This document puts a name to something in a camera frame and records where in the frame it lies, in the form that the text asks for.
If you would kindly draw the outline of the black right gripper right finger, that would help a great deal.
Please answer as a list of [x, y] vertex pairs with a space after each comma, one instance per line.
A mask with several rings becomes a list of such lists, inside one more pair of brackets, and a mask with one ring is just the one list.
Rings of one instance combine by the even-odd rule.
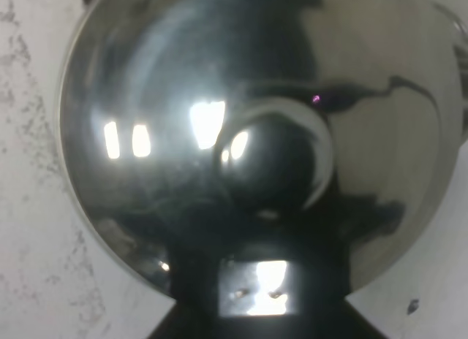
[[346, 301], [351, 294], [350, 247], [343, 242], [294, 240], [292, 290], [299, 338], [383, 338]]

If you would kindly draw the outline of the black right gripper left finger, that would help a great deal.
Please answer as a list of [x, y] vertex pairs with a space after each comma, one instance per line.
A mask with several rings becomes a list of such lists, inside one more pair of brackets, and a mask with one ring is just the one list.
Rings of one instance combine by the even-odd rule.
[[219, 265], [226, 255], [226, 240], [205, 240], [201, 245], [165, 243], [170, 283], [167, 293], [174, 306], [150, 338], [226, 338], [219, 315]]

